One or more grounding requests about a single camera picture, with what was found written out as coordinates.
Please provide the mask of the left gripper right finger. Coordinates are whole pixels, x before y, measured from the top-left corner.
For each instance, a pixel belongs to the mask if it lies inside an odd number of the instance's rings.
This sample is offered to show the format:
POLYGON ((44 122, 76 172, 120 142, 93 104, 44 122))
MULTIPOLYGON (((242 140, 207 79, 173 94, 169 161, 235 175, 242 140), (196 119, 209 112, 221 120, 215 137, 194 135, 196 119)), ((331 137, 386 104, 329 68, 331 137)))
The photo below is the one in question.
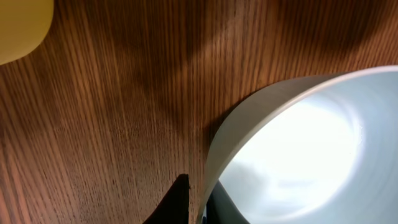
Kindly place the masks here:
POLYGON ((217 181, 205 207, 206 224, 248 224, 220 181, 217 181))

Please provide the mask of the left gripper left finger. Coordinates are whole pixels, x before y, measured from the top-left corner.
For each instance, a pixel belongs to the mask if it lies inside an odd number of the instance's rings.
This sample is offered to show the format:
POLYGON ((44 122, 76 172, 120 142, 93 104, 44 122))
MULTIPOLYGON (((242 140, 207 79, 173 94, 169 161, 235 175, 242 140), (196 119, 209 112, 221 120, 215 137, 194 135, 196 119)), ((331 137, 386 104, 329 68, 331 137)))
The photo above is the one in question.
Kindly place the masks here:
POLYGON ((188 224, 190 184, 180 174, 144 224, 188 224))

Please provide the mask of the light blue bowl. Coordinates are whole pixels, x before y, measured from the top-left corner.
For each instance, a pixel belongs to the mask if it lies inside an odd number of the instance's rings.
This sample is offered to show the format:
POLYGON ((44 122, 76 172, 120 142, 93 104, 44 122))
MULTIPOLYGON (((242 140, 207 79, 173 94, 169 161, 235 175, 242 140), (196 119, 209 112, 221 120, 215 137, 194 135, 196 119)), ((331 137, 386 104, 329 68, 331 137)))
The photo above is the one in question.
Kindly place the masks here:
POLYGON ((249 223, 396 223, 397 67, 255 92, 211 142, 198 223, 217 181, 249 223))

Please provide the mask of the yellow cup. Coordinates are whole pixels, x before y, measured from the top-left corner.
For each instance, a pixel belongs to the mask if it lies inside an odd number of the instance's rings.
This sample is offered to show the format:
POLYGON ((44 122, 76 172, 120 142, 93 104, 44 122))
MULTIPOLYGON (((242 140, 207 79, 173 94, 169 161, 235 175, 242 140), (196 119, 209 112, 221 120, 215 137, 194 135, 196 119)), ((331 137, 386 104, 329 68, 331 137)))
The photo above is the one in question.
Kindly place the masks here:
POLYGON ((36 49, 47 35, 54 0, 1 0, 1 64, 36 49))

